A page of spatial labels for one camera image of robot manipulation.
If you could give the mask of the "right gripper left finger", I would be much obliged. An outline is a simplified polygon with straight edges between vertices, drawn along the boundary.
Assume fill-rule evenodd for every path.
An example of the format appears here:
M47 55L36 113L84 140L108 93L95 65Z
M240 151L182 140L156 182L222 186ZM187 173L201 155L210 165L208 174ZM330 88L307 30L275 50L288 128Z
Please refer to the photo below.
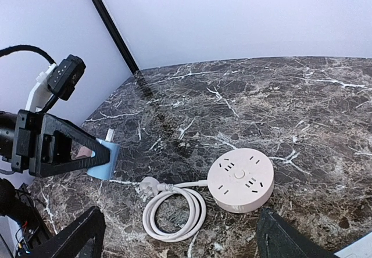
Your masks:
M60 233L31 251L28 257L101 257L106 224L92 206Z

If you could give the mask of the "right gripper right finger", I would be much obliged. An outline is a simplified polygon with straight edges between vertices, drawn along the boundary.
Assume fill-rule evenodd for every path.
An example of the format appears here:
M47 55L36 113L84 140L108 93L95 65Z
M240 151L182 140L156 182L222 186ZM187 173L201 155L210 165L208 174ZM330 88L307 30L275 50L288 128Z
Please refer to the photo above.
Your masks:
M257 222L257 246L260 257L336 257L307 239L278 213L262 208Z

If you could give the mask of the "blue plug adapter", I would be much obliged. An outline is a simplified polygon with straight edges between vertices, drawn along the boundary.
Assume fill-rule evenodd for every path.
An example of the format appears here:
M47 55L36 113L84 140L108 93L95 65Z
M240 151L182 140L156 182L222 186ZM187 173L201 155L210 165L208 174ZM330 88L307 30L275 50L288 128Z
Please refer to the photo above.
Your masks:
M120 151L120 145L113 142L114 135L115 130L109 128L105 139L96 139L100 146L98 151L92 151L91 157L97 165L87 170L89 176L105 181L113 177Z

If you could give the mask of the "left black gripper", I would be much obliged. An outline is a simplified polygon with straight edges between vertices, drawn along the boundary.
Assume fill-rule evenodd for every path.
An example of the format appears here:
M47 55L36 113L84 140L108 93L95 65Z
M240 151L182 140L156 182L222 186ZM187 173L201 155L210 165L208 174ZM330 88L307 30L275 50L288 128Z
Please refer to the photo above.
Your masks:
M54 115L1 111L1 158L11 164L7 174L28 170L35 177L50 177L96 166L92 157L71 157L74 143L92 151L100 146L94 136Z

